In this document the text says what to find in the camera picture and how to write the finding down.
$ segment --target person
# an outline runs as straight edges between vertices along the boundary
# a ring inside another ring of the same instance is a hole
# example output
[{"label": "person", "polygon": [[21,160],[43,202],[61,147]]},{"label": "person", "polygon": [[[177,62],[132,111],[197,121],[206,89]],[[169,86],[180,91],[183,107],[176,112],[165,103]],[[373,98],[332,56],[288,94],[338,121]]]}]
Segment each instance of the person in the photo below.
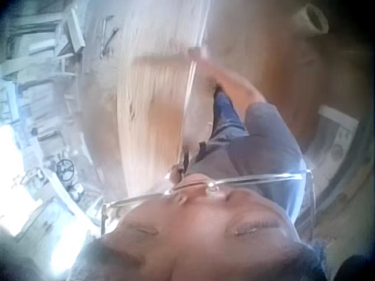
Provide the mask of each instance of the person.
[{"label": "person", "polygon": [[[212,179],[305,170],[276,107],[246,79],[190,58],[216,80],[213,130],[176,188]],[[215,196],[182,189],[133,209],[85,247],[70,280],[326,280],[294,222],[305,179],[227,185]]]}]

